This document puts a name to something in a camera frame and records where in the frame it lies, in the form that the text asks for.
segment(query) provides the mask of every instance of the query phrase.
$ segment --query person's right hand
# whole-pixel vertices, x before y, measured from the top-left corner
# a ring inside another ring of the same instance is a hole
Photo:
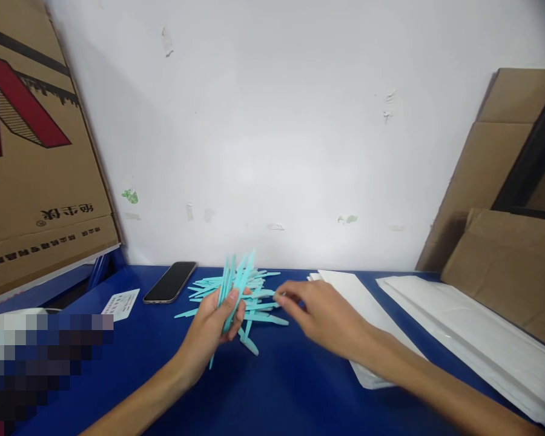
[[[333,286],[321,280],[285,282],[273,298],[309,339],[354,362],[366,361],[368,350],[376,349],[376,336],[384,333],[363,319]],[[305,303],[304,309],[299,306],[300,301]]]

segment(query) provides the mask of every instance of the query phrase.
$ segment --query blue table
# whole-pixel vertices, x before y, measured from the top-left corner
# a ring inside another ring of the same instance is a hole
[[[144,305],[143,296],[167,267],[127,266],[71,304],[62,313],[98,314],[118,292],[140,288],[126,320],[114,324],[113,345],[102,358],[86,362],[70,389],[39,407],[20,435],[77,435],[148,380],[177,351],[191,318],[174,315],[197,307],[187,290],[173,304]],[[275,289],[285,280],[306,280],[312,271],[280,270],[267,277]],[[191,281],[218,276],[221,268],[198,268]],[[433,339],[376,284],[389,272],[355,272],[423,354],[509,409],[516,409],[464,363]],[[416,274],[430,280],[435,276]],[[290,319],[282,309],[275,315]],[[347,360],[309,341],[291,321],[280,327],[255,323],[250,337],[259,347],[253,356],[238,340],[221,346],[214,367],[169,409],[149,435],[435,435],[458,434],[421,401],[400,388],[363,389]]]

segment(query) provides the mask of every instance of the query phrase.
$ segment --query hand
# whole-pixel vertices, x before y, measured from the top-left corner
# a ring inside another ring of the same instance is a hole
[[[250,289],[245,288],[244,294],[250,294]],[[189,388],[200,379],[218,345],[234,339],[244,321],[246,303],[241,300],[230,330],[222,334],[224,322],[236,305],[238,289],[234,288],[230,291],[220,307],[218,307],[219,295],[220,289],[202,300],[188,333],[174,356]]]
[[[381,330],[370,325],[335,290],[321,280],[282,284],[274,300],[301,326],[305,335],[329,351],[361,363]]]

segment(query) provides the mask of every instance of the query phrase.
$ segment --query smartphone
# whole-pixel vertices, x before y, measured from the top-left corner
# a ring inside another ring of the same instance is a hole
[[[167,304],[174,301],[197,266],[197,262],[174,263],[147,293],[144,303]]]

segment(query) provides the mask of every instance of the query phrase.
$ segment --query white plastic sheet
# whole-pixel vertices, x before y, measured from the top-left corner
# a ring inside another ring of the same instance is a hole
[[[414,343],[410,341],[406,334],[375,300],[368,289],[363,286],[363,283],[359,281],[355,274],[319,270],[319,275],[324,281],[332,284],[337,292],[339,292],[367,322],[373,324],[377,328],[391,333],[400,342],[402,342],[402,344],[407,346],[419,356],[424,357]],[[311,278],[313,277],[314,279],[319,278],[315,273],[311,274]],[[392,383],[383,380],[364,366],[356,362],[349,362],[353,368],[353,371],[355,372],[355,375],[357,376],[357,380],[364,388],[380,389],[393,386]]]
[[[416,276],[377,283],[532,420],[545,425],[545,346],[453,286]]]

